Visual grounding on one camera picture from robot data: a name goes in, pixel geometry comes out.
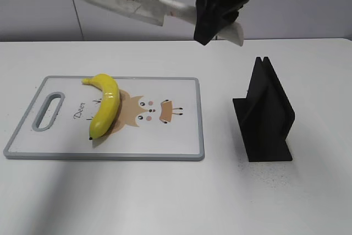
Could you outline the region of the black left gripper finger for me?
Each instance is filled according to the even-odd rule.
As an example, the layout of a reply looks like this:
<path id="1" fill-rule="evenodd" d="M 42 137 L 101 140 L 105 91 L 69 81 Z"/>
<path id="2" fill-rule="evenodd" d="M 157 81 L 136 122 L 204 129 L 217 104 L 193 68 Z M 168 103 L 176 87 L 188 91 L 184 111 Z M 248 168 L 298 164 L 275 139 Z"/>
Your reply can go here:
<path id="1" fill-rule="evenodd" d="M 239 10 L 249 0 L 196 0 L 194 40 L 206 45 L 226 27 L 232 26 Z"/>

